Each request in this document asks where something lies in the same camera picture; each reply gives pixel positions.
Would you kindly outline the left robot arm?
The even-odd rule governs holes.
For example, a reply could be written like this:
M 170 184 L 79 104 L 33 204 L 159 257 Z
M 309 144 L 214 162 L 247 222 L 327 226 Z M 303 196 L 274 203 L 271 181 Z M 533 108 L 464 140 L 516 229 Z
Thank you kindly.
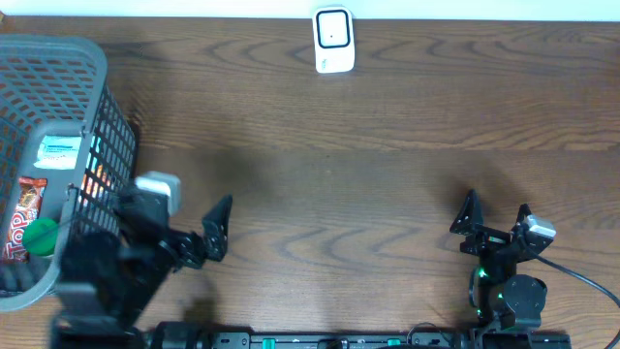
M 130 186 L 120 192 L 116 233 L 73 232 L 60 258 L 53 348 L 209 348 L 202 326 L 161 322 L 149 332 L 136 322 L 168 276 L 222 261 L 233 206 L 223 197 L 202 219 L 202 234 L 171 228 L 168 198 Z

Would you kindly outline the orange tissue pack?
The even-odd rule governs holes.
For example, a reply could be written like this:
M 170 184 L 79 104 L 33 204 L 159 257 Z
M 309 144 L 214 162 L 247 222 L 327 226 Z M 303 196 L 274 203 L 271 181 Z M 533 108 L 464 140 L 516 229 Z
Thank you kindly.
M 81 190 L 93 199 L 103 200 L 113 188 L 111 177 L 102 164 L 91 169 L 84 177 Z

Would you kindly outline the teal wet wipes pack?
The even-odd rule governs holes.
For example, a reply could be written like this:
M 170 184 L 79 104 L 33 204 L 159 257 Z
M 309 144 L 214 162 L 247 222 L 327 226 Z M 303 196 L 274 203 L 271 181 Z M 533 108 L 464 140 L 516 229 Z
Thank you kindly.
M 73 170 L 77 164 L 81 136 L 44 136 L 34 167 L 43 170 Z

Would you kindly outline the red Top candy bar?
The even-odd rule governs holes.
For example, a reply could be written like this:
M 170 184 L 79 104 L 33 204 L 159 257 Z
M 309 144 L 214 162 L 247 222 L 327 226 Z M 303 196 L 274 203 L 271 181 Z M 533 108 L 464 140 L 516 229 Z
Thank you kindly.
M 22 176 L 18 184 L 19 197 L 10 219 L 1 259 L 3 263 L 8 264 L 26 263 L 29 259 L 29 253 L 23 243 L 25 230 L 39 217 L 47 179 Z

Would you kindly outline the green lid plastic jar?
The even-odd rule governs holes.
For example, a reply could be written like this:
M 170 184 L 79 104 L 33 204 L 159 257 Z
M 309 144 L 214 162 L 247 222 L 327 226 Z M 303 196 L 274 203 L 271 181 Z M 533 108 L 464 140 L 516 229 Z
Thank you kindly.
M 48 257 L 54 253 L 59 224 L 51 218 L 38 218 L 24 230 L 22 244 L 31 255 Z

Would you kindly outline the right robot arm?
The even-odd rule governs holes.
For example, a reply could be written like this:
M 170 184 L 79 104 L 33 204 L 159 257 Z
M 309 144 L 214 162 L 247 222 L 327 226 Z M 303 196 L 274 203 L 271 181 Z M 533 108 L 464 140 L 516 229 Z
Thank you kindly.
M 516 270 L 554 239 L 537 232 L 532 218 L 523 204 L 509 231 L 487 227 L 477 192 L 471 189 L 450 225 L 451 233 L 465 237 L 460 251 L 479 259 L 470 276 L 469 302 L 478 310 L 480 324 L 493 332 L 528 332 L 542 323 L 546 284 Z

